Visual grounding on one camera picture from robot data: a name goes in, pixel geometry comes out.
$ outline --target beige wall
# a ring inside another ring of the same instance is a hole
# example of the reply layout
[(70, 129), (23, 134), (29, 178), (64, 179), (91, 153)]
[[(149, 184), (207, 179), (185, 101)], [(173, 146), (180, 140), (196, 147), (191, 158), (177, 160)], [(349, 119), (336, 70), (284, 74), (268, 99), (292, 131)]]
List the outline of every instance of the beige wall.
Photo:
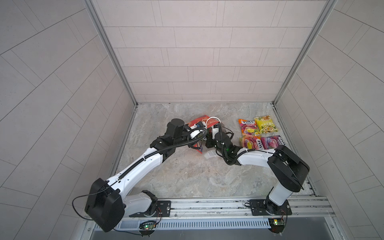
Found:
[(272, 101), (325, 4), (93, 2), (139, 102)]
[(384, 2), (340, 0), (277, 104), (349, 239), (384, 239)]
[(0, 239), (69, 239), (133, 107), (81, 0), (0, 1)]

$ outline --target gray wall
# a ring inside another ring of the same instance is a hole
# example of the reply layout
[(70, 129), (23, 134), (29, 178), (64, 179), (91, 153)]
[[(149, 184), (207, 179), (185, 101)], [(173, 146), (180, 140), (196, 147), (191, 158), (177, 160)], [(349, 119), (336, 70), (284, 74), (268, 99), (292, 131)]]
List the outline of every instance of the gray wall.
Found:
[(138, 102), (272, 101), (325, 1), (93, 0)]
[(339, 0), (277, 104), (314, 187), (356, 240), (384, 239), (383, 12), (382, 0)]
[(69, 239), (133, 107), (81, 0), (0, 1), (0, 239)]

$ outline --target marble floor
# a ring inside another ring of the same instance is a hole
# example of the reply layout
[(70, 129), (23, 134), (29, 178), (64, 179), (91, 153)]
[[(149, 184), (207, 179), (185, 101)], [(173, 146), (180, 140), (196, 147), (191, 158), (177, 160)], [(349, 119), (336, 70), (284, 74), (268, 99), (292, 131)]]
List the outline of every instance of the marble floor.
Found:
[[(239, 118), (253, 120), (255, 116), (271, 115), (279, 129), (276, 134), (286, 139), (272, 107), (271, 103), (141, 104), (128, 135), (118, 171), (126, 168), (143, 154), (153, 140), (162, 136), (167, 123), (173, 118), (180, 118), (187, 123), (205, 114), (216, 116), (225, 127), (235, 133), (232, 142), (240, 145)], [(266, 196), (276, 183), (277, 179), (268, 168), (229, 166), (218, 156), (206, 159), (196, 150), (185, 146), (177, 148), (172, 156), (149, 172), (136, 184), (131, 194), (149, 190), (158, 198)], [(304, 184), (304, 190), (295, 194), (309, 195), (311, 191)]]

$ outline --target black mounting plate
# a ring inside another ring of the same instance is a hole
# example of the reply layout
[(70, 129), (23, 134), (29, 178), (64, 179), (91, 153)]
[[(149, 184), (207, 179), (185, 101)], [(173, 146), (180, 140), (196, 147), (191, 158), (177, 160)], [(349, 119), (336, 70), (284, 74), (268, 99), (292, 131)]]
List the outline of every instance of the black mounting plate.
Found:
[[(170, 201), (157, 201), (157, 207), (161, 210), (161, 216), (162, 217), (169, 217), (170, 215)], [(157, 216), (158, 209), (156, 208), (155, 213), (152, 215), (152, 217)], [(129, 217), (149, 217), (145, 216), (142, 212), (137, 212), (135, 214), (129, 215)]]
[[(249, 204), (251, 205), (252, 216), (266, 216), (269, 214), (264, 208), (263, 202), (265, 199), (251, 199), (249, 200)], [(287, 214), (292, 215), (292, 210), (289, 206), (288, 200), (285, 200), (281, 209)]]

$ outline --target robotic arm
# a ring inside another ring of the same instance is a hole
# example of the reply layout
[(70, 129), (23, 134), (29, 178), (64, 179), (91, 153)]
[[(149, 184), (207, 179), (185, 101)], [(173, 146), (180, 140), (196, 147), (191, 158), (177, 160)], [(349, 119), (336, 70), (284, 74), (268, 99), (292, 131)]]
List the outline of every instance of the robotic arm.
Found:
[[(283, 145), (266, 151), (235, 146), (221, 128), (221, 123), (214, 125), (212, 136), (207, 141), (214, 143), (228, 165), (251, 164), (272, 169), (279, 182), (268, 194), (262, 208), (271, 215), (279, 214), (292, 192), (300, 191), (309, 172), (308, 165)], [(136, 161), (106, 181), (99, 178), (92, 184), (85, 212), (105, 232), (112, 230), (125, 216), (137, 212), (149, 217), (154, 215), (157, 198), (147, 190), (127, 197), (127, 205), (122, 200), (147, 173), (171, 156), (177, 147), (193, 148), (207, 133), (205, 122), (189, 127), (180, 119), (172, 119), (165, 134), (153, 141)]]

